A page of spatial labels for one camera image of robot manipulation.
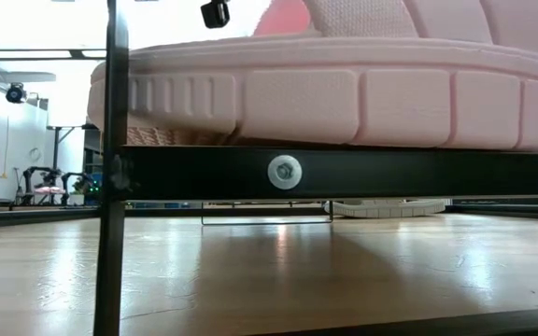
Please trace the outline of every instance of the shoe sole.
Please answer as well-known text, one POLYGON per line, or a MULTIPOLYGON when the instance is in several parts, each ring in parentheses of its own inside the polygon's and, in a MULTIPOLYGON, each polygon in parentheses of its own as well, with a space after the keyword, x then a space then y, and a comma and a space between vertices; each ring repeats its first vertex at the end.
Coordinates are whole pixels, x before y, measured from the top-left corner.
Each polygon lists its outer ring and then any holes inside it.
MULTIPOLYGON (((329 204, 326 203, 324 209, 329 213, 329 204)), ((446 210, 446 205, 442 202, 433 202, 425 205, 409 205, 409 203, 399 206, 375 205, 374 207, 360 207, 344 204, 333 204, 333 214, 352 218, 402 218, 402 217, 423 217, 441 213, 446 210)))
MULTIPOLYGON (((129 144, 260 138, 538 150, 536 52, 415 38, 235 46, 152 49, 132 59, 129 144)), ((98 127, 104 72, 93 73, 89 101, 98 127)))

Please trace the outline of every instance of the screw head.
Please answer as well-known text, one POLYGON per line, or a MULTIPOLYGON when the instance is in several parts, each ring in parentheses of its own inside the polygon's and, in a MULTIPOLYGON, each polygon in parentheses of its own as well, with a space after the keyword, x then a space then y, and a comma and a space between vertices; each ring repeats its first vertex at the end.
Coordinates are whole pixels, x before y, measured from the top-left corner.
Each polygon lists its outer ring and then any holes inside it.
POLYGON ((281 155, 271 160, 267 167, 267 175, 274 187, 290 190, 296 188, 303 178, 303 167, 292 156, 281 155))

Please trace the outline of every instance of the security camera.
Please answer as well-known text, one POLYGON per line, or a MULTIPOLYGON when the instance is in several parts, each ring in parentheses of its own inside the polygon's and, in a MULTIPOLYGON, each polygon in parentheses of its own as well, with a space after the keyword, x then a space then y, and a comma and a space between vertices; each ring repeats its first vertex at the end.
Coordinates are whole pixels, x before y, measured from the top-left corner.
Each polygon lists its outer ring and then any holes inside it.
POLYGON ((22 104, 26 102, 26 91, 24 90, 24 84, 11 83, 9 89, 7 89, 6 99, 12 104, 22 104))
POLYGON ((211 0, 210 3, 201 6, 206 28, 223 28, 230 21, 230 0, 211 0))

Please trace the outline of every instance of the shoe upper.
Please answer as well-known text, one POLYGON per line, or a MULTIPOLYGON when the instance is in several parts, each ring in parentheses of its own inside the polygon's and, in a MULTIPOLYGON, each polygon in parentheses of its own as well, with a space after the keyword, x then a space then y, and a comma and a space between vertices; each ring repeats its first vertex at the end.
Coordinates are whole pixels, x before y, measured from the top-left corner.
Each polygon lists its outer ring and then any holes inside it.
POLYGON ((256 35, 422 37, 538 52, 538 0, 274 0, 256 35))

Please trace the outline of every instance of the ceiling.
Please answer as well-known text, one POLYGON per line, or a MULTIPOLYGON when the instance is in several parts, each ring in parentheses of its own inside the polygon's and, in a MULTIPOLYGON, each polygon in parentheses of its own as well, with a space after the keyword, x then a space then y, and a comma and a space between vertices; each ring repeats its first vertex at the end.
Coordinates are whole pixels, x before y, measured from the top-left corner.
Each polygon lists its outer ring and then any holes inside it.
MULTIPOLYGON (((208 0, 140 0, 126 3, 130 47, 251 35, 271 0, 232 0, 232 21, 205 28, 200 5, 208 0)), ((106 0, 0 0, 0 49, 104 49, 106 0)), ((87 76, 95 61, 0 62, 6 71, 87 76)), ((39 83, 40 90, 47 83, 39 83)))

